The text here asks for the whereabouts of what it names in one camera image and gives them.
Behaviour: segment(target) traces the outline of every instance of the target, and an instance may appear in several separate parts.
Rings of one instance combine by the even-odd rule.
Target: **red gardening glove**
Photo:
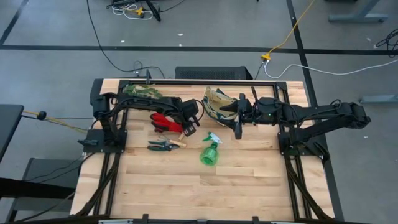
[[[151,124],[155,126],[155,132],[164,132],[164,131],[173,131],[173,132],[182,132],[181,124],[177,124],[176,122],[169,121],[164,115],[160,113],[154,113],[150,116],[153,120]]]

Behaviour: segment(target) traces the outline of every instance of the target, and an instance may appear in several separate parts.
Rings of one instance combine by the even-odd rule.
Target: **wooden tabletop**
[[[101,93],[117,92],[119,80],[105,79]],[[269,86],[256,86],[258,97],[274,97]],[[154,85],[164,96],[179,96],[183,101],[202,100],[204,85]],[[230,97],[245,93],[251,102],[250,86],[211,86]],[[308,106],[302,82],[287,82],[291,104]],[[292,205],[285,161],[279,152],[277,126],[245,125],[243,137],[206,114],[195,134],[182,141],[186,148],[171,152],[148,150],[148,141],[161,138],[154,132],[149,116],[153,112],[130,110],[126,151],[121,156],[111,218],[208,219],[292,221]],[[210,142],[203,142],[208,131],[220,137],[220,158],[215,166],[205,166],[199,156]],[[177,140],[179,134],[167,133]],[[103,154],[95,154],[81,168],[71,214],[79,211],[98,186]],[[302,156],[307,189],[321,208],[334,217],[322,162],[315,156]],[[296,189],[303,216],[301,194]],[[103,195],[106,201],[107,190]],[[101,204],[101,213],[105,203]]]

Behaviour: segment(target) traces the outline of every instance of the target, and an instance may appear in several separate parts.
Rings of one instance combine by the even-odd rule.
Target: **green spray bottle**
[[[205,148],[203,152],[200,154],[200,160],[204,165],[213,166],[217,163],[218,160],[218,151],[217,146],[221,144],[221,139],[214,133],[209,132],[209,136],[205,138],[203,141],[212,140],[211,146]]]

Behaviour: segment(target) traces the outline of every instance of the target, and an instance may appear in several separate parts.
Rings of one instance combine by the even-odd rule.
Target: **yellow extension cord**
[[[271,60],[271,52],[273,52],[275,49],[278,49],[279,47],[283,46],[286,44],[287,40],[289,39],[289,37],[293,34],[294,29],[296,29],[297,25],[299,24],[300,20],[302,17],[304,17],[304,15],[307,13],[307,11],[311,8],[312,4],[315,2],[315,0],[312,0],[312,2],[308,5],[308,7],[306,8],[306,10],[303,12],[303,14],[299,17],[299,19],[297,19],[296,23],[294,24],[292,30],[290,31],[290,33],[287,35],[285,41],[283,41],[283,43],[275,46],[274,48],[272,48],[270,51],[268,51],[268,53],[261,55],[261,58],[263,60]]]
[[[32,111],[28,111],[28,110],[24,110],[24,113],[32,114],[32,115],[36,115],[36,116],[39,115],[39,113],[32,112]],[[69,124],[67,124],[67,123],[65,123],[65,122],[63,122],[63,121],[57,120],[57,119],[55,119],[55,118],[51,118],[51,117],[46,116],[46,117],[45,117],[45,120],[49,120],[49,121],[52,121],[52,122],[54,122],[54,123],[64,125],[64,126],[70,128],[70,129],[73,129],[73,130],[78,131],[78,132],[80,132],[80,133],[86,134],[86,131],[80,130],[80,129],[78,129],[78,128],[76,128],[76,127],[73,127],[73,126],[70,126]]]

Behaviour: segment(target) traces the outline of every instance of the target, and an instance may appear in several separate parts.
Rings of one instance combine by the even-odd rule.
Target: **gray floor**
[[[389,13],[383,24],[329,23],[327,15],[353,12],[356,4],[316,1],[300,24],[307,49],[374,50],[398,22],[394,0],[381,1],[375,12]],[[90,1],[93,20],[103,45],[120,46],[222,46],[273,47],[291,29],[286,2],[187,0],[162,14],[163,21],[132,21],[115,16],[105,6],[108,0]],[[159,1],[162,8],[178,0]],[[310,1],[294,0],[296,15]],[[21,1],[0,1],[0,33],[7,27]],[[90,45],[96,46],[85,1],[29,1],[6,43],[7,45]],[[296,48],[291,38],[285,48]],[[254,74],[260,53],[248,52],[108,52],[124,69],[134,60],[162,68],[174,77],[176,66],[240,66]],[[384,55],[307,55],[311,67],[346,72],[391,61]],[[280,74],[291,63],[300,63],[298,54],[272,54],[271,75]],[[363,95],[396,94],[397,65],[368,70],[356,75],[335,77],[312,72],[318,103],[339,98],[358,102]],[[160,77],[156,70],[154,77]],[[89,92],[94,78],[131,76],[115,70],[98,51],[0,50],[0,103],[23,104],[27,110],[45,110],[50,116],[90,116]],[[266,76],[261,73],[260,79]],[[303,80],[301,68],[290,69],[281,80]],[[366,105],[372,123],[362,130],[341,129],[327,134],[345,219],[353,222],[396,223],[398,207],[398,157],[396,150],[396,105]],[[90,121],[71,121],[88,127]],[[84,135],[23,119],[0,163],[0,176],[20,179],[30,157],[76,159]],[[5,217],[10,200],[0,202]]]

